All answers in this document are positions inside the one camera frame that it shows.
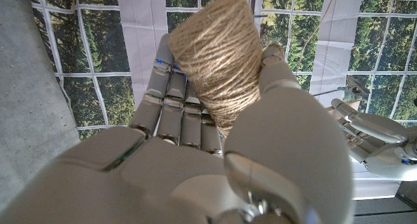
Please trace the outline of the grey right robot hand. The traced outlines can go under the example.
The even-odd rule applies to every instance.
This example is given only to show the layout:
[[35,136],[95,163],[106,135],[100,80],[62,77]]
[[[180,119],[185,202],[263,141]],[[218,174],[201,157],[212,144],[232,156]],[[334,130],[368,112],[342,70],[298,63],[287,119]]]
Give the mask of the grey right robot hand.
[[350,223],[345,138],[271,44],[261,99],[220,155],[152,136],[166,100],[146,98],[128,127],[63,152],[2,211],[2,223]]

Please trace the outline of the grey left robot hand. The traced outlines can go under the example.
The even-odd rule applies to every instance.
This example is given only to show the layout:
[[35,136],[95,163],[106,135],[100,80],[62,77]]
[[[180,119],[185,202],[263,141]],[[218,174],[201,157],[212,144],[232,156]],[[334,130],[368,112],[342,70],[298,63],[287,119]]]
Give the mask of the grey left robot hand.
[[387,180],[416,180],[416,127],[406,128],[380,115],[361,113],[340,99],[332,107],[342,116],[349,155],[368,172]]

